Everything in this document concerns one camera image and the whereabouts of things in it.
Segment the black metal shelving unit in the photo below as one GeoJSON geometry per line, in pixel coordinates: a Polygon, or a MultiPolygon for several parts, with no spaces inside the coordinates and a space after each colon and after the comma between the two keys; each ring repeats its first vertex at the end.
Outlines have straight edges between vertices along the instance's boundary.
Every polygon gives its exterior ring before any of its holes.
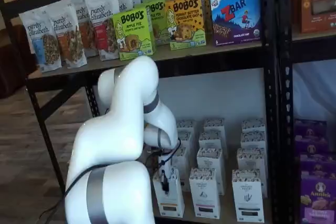
{"type": "MultiPolygon", "coordinates": [[[[25,73],[18,43],[13,33],[10,19],[17,17],[19,13],[44,6],[59,0],[15,0],[5,3],[0,0],[0,11],[3,14],[8,34],[15,51],[15,59],[20,66],[22,78],[31,99],[36,117],[46,143],[50,159],[55,170],[62,193],[65,191],[65,183],[57,162],[52,142],[48,134],[45,121],[62,104],[64,104],[80,88],[85,87],[93,116],[99,116],[96,98],[92,86],[97,83],[100,73],[104,70],[127,64],[119,60],[97,62],[96,59],[88,59],[88,65],[79,69],[67,70],[65,67],[49,73],[35,72],[31,75],[25,73]],[[61,90],[54,98],[40,107],[36,92],[61,90]]],[[[204,49],[185,49],[178,52],[160,54],[160,49],[153,56],[159,69],[160,78],[176,77],[192,74],[233,71],[239,69],[263,68],[265,82],[267,139],[268,139],[268,167],[269,188],[271,198],[272,223],[286,221],[284,212],[287,207],[284,204],[283,175],[280,162],[280,102],[279,99],[279,71],[278,71],[278,46],[275,0],[261,0],[262,40],[260,43],[249,43],[238,46],[227,46],[214,49],[213,46],[204,49]]],[[[158,223],[188,223],[186,221],[156,218],[158,223]]]]}

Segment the black cable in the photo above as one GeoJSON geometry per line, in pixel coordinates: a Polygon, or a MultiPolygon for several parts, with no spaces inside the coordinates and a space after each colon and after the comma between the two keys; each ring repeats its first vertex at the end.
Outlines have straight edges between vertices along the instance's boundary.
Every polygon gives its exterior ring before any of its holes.
{"type": "Polygon", "coordinates": [[[71,183],[71,185],[69,186],[69,188],[65,191],[64,195],[62,196],[62,198],[61,198],[61,199],[60,199],[54,206],[52,206],[52,207],[50,207],[49,209],[43,211],[43,212],[40,214],[38,220],[35,222],[35,224],[37,224],[37,223],[39,222],[39,220],[41,219],[41,217],[42,217],[45,213],[47,213],[47,212],[49,212],[49,211],[52,211],[52,212],[50,213],[50,215],[48,216],[46,222],[45,222],[45,224],[48,224],[48,223],[51,221],[53,215],[56,213],[56,211],[57,211],[58,207],[60,206],[60,204],[63,202],[63,200],[65,199],[65,197],[69,194],[70,190],[74,187],[74,185],[78,182],[78,180],[80,180],[81,177],[83,177],[86,173],[88,173],[88,172],[90,172],[90,171],[92,171],[92,170],[94,170],[94,169],[102,168],[102,167],[105,167],[105,166],[108,166],[108,165],[94,165],[94,166],[92,166],[92,167],[90,167],[90,168],[87,168],[87,169],[84,170],[81,174],[79,174],[79,175],[77,176],[77,178],[71,183]]]}

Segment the yellow bobo's box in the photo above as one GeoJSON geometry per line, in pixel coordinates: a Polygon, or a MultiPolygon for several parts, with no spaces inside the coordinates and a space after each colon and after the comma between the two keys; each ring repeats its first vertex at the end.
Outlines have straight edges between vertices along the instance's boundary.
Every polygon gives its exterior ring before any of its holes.
{"type": "Polygon", "coordinates": [[[206,45],[204,0],[168,0],[165,11],[172,50],[206,45]]]}

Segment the white wall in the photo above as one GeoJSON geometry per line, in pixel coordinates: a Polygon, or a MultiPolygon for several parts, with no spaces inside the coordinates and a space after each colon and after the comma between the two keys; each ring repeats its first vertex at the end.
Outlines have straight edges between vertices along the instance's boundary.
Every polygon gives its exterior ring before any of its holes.
{"type": "MultiPolygon", "coordinates": [[[[177,118],[224,117],[231,145],[239,144],[242,120],[265,117],[262,69],[163,78],[159,95],[177,118]]],[[[104,114],[106,108],[98,105],[104,114]]]]}

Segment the brown box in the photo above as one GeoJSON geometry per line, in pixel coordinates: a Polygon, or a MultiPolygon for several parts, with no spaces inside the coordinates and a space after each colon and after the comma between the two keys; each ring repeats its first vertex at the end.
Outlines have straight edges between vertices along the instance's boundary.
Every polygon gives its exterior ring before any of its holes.
{"type": "Polygon", "coordinates": [[[301,0],[301,31],[336,29],[336,0],[301,0]]]}

